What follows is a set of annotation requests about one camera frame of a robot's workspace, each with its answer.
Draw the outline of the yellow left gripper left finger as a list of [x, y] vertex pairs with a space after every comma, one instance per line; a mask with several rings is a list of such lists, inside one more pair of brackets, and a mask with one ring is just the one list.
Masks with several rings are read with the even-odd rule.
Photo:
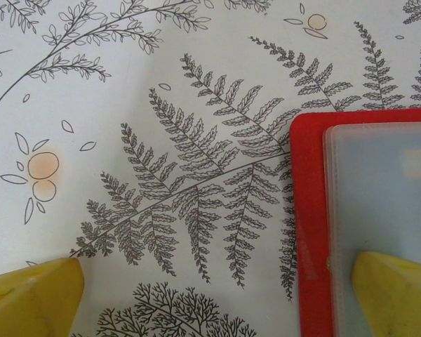
[[68, 336], [83, 294], [76, 258], [0, 275], [0, 336]]

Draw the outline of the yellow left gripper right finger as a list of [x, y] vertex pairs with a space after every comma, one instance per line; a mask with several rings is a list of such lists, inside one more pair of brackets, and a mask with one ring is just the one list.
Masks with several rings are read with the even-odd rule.
[[351, 283], [374, 336], [421, 336], [421, 263], [364, 251]]

